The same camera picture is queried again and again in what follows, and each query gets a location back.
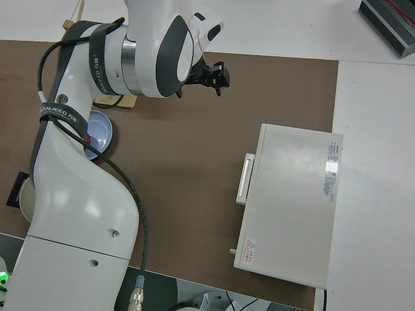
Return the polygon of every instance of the black cable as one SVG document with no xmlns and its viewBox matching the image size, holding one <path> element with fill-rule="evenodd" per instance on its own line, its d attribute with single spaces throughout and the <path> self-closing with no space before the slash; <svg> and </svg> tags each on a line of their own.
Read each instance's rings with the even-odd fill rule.
<svg viewBox="0 0 415 311">
<path fill-rule="evenodd" d="M 229 297 L 228 291 L 225 291 L 225 293 L 226 293 L 226 297 L 228 297 L 229 302 L 230 302 L 230 304 L 231 304 L 231 306 L 232 306 L 232 310 L 233 310 L 233 311 L 236 311 L 236 310 L 235 310 L 235 307 L 233 306 L 233 303 L 232 303 L 231 297 Z M 244 310 L 245 308 L 247 308 L 248 306 L 252 305 L 253 303 L 256 303 L 258 300 L 259 300 L 259 299 L 257 298 L 257 299 L 255 299 L 255 300 L 251 301 L 250 303 L 248 303 L 247 305 L 245 305 L 242 309 L 240 309 L 240 311 Z"/>
<path fill-rule="evenodd" d="M 230 302 L 230 304 L 231 304 L 231 306 L 232 306 L 232 310 L 233 310 L 233 311 L 235 311 L 235 307 L 233 306 L 233 303 L 232 303 L 231 297 L 229 297 L 228 291 L 226 290 L 226 291 L 225 291 L 225 293 L 226 293 L 226 296 L 228 297 L 229 302 Z"/>
<path fill-rule="evenodd" d="M 106 33 L 110 34 L 111 32 L 113 32 L 114 30 L 118 29 L 125 21 L 125 18 L 120 17 L 119 19 L 115 20 L 113 22 L 114 25 L 111 25 L 110 27 L 107 28 Z M 45 62 L 46 59 L 49 57 L 49 55 L 58 47 L 65 47 L 68 45 L 76 45 L 78 43 L 86 43 L 89 41 L 89 36 L 87 37 L 81 37 L 78 39 L 73 39 L 73 40 L 63 40 L 63 41 L 59 41 L 56 42 L 54 44 L 52 44 L 45 52 L 45 54 L 43 54 L 40 63 L 39 63 L 39 68 L 38 68 L 38 91 L 43 91 L 43 86 L 42 86 L 42 76 L 43 76 L 43 67 L 45 66 Z"/>
<path fill-rule="evenodd" d="M 132 197 L 137 204 L 137 208 L 139 210 L 141 221 L 143 223 L 143 258 L 141 259 L 141 275 L 144 275 L 145 265 L 147 262 L 147 251 L 148 251 L 148 231 L 147 231 L 147 221 L 145 218 L 145 209 L 143 202 L 141 201 L 136 188 L 134 187 L 133 183 L 130 181 L 128 176 L 113 162 L 111 161 L 106 155 L 100 153 L 97 149 L 92 147 L 90 144 L 85 143 L 81 138 L 76 136 L 74 133 L 69 131 L 65 126 L 63 126 L 55 117 L 49 116 L 49 120 L 53 122 L 55 126 L 57 126 L 60 130 L 62 130 L 66 135 L 70 136 L 70 138 L 74 139 L 76 142 L 80 143 L 82 146 L 85 146 L 89 150 L 91 150 L 94 154 L 100 157 L 102 160 L 107 162 L 126 182 L 128 188 L 130 188 Z"/>
<path fill-rule="evenodd" d="M 324 290 L 323 311 L 326 311 L 327 306 L 327 290 Z"/>
<path fill-rule="evenodd" d="M 240 311 L 244 310 L 245 308 L 247 308 L 248 306 L 252 305 L 253 303 L 256 303 L 259 299 L 255 299 L 254 301 L 248 303 L 246 306 L 244 306 L 242 309 L 240 309 Z"/>
<path fill-rule="evenodd" d="M 117 99 L 116 102 L 114 102 L 112 105 L 103 105 L 103 104 L 99 104 L 98 102 L 92 102 L 92 104 L 100 109 L 111 109 L 111 108 L 115 108 L 118 106 L 118 104 L 123 100 L 124 95 L 120 95 L 119 98 Z"/>
</svg>

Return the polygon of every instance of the label sticker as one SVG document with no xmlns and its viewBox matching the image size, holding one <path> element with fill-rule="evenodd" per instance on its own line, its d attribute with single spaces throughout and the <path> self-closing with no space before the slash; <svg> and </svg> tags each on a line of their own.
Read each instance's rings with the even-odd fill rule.
<svg viewBox="0 0 415 311">
<path fill-rule="evenodd" d="M 254 254 L 257 242 L 250 238 L 245 239 L 243 264 L 252 264 L 254 261 Z"/>
<path fill-rule="evenodd" d="M 335 185 L 338 173 L 338 156 L 340 146 L 337 143 L 331 143 L 327 149 L 326 172 L 324 176 L 324 199 L 328 202 L 335 200 Z"/>
</svg>

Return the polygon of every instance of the white tabletop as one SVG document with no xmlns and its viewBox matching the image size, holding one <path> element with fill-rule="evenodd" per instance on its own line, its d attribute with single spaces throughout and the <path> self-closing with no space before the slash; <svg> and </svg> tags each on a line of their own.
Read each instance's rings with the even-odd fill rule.
<svg viewBox="0 0 415 311">
<path fill-rule="evenodd" d="M 202 2 L 226 24 L 209 51 L 347 61 L 333 123 L 345 141 L 327 310 L 412 310 L 415 54 L 400 60 L 359 15 L 359 0 Z M 0 39 L 57 41 L 76 3 L 3 0 Z M 122 0 L 87 0 L 84 19 L 119 16 Z"/>
</svg>

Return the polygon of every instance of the black rubber band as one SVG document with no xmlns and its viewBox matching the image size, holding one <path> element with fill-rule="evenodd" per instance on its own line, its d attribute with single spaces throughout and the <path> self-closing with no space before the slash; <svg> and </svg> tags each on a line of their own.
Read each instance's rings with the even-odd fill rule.
<svg viewBox="0 0 415 311">
<path fill-rule="evenodd" d="M 110 86 L 105 71 L 107 30 L 114 24 L 101 24 L 89 36 L 89 69 L 95 85 L 105 95 L 118 95 Z"/>
<path fill-rule="evenodd" d="M 53 115 L 68 123 L 83 139 L 86 138 L 88 122 L 71 106 L 56 102 L 44 102 L 40 108 L 40 120 L 48 120 Z"/>
</svg>

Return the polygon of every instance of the green light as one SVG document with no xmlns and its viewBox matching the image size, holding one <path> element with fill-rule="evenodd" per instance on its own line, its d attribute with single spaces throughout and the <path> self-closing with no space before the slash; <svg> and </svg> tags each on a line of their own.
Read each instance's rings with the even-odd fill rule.
<svg viewBox="0 0 415 311">
<path fill-rule="evenodd" d="M 8 274 L 7 274 L 7 272 L 4 272 L 4 271 L 0 272 L 0 283 L 1 284 L 6 284 L 7 281 L 8 281 Z"/>
</svg>

